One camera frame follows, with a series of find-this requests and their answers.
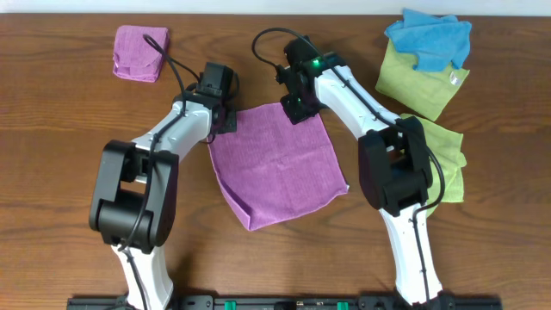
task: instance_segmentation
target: blue towel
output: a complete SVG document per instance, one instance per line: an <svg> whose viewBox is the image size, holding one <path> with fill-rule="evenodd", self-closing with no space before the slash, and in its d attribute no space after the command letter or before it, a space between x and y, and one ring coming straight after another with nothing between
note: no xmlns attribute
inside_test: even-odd
<svg viewBox="0 0 551 310"><path fill-rule="evenodd" d="M417 71L440 72L451 61L461 69L471 50L470 22L459 22L454 15L442 18L404 9L404 21L395 22L385 31L398 53L418 57Z"/></svg>

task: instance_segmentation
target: wood grain surface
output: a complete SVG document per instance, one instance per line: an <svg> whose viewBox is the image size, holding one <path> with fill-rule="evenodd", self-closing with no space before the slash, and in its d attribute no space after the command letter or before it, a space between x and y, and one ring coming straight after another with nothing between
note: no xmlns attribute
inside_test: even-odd
<svg viewBox="0 0 551 310"><path fill-rule="evenodd" d="M170 29L170 54L241 77L239 109L277 102L283 86L251 53L260 30L310 34L340 53L375 91L398 16L0 15L0 308L64 308L73 295L122 295L120 264L88 227L103 146L164 117L178 92L168 67L155 84L112 73L120 25ZM429 219L437 274L457 294L496 294L507 309L551 308L551 19L465 17L471 73L437 123L464 133L465 202ZM285 34L259 52L283 63ZM185 76L184 81L192 81ZM357 181L356 142L322 117L350 193L298 220L247 232L227 206L208 149L180 166L176 222L166 243L179 293L357 295L393 289L387 231Z"/></svg>

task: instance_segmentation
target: folded purple towel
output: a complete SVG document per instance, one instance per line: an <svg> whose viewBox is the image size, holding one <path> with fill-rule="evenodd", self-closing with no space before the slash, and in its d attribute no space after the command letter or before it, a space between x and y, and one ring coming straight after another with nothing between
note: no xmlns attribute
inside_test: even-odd
<svg viewBox="0 0 551 310"><path fill-rule="evenodd" d="M163 56L144 41L144 34L149 34L166 50L169 44L168 28L120 26L113 51L113 73L117 77L150 83L157 81Z"/></svg>
<svg viewBox="0 0 551 310"><path fill-rule="evenodd" d="M237 113L238 131L209 146L233 212L246 229L317 211L348 186L319 115L292 125L280 103Z"/></svg>

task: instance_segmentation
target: green towel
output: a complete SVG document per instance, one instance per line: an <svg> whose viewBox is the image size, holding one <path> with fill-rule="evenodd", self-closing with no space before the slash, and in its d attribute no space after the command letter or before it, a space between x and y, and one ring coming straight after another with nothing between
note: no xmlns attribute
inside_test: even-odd
<svg viewBox="0 0 551 310"><path fill-rule="evenodd" d="M415 71L413 66L417 62L418 58L413 54L397 53L389 40L375 89L435 121L469 71L454 70L451 65L442 72Z"/></svg>
<svg viewBox="0 0 551 310"><path fill-rule="evenodd" d="M400 117L407 118L410 116L414 115L402 114ZM442 128L424 118L417 118L423 125L427 146L432 150L442 166L444 181L446 182L442 202L463 202L464 188L461 168L467 165L465 155L461 152L463 134ZM430 162L430 168L432 170L432 186L429 188L429 200L427 204L432 203L438 197L438 194L440 194L440 179L432 162ZM436 207L427 211L427 217L434 212Z"/></svg>

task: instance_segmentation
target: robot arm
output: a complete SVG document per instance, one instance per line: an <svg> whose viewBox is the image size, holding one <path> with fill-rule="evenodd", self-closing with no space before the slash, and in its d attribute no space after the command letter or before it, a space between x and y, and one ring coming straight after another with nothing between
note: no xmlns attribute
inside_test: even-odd
<svg viewBox="0 0 551 310"><path fill-rule="evenodd" d="M235 131L235 113L225 105L232 77L229 68L207 63L195 92L184 94L185 104L181 97L175 98L172 110L151 131L131 143L112 140L103 149L90 227L102 234L103 242L111 245L121 260L129 289L126 303L132 307L165 309L169 304L173 284L166 270L164 242L176 213L178 165L210 134ZM155 134L160 137L150 152ZM148 176L152 153L155 159ZM121 187L121 182L146 183L148 177L148 197ZM145 212L132 244L126 252L119 251L144 202Z"/></svg>
<svg viewBox="0 0 551 310"><path fill-rule="evenodd" d="M285 47L290 64L277 68L277 80L286 84L289 94L282 105L293 123L304 121L321 108L333 110L358 140L360 184L368 202L381 213L387 226L396 264L396 288L409 304L423 304L438 296L438 281L426 230L426 212L418 215L418 236L424 256L426 287L413 229L413 213L425 205L432 175L420 123L401 120L383 108L354 78L350 68L336 54L318 56L303 40L292 40ZM348 81L343 80L331 69ZM354 94L354 88L360 98ZM388 122L415 133L417 140L388 126Z"/></svg>
<svg viewBox="0 0 551 310"><path fill-rule="evenodd" d="M335 69L360 92L363 98L382 117L390 121L399 119L396 114L383 108L356 81L348 66L336 66ZM388 129L388 125L379 121L349 88L343 86L343 83L332 70L324 70L320 76L315 78L314 84L316 97L338 115L357 140L365 136L367 132L381 132ZM393 151L393 149L394 146L387 147L387 151ZM406 206L400 210L399 216L392 216L384 208L379 210L387 226L393 249L394 262L396 264L396 289L398 289L398 292L410 305L426 302L421 261L411 222L413 212L421 207L421 203L419 202ZM418 216L418 233L424 254L429 296L433 299L442 290L442 284L438 281L432 263L425 214L426 211L423 211Z"/></svg>

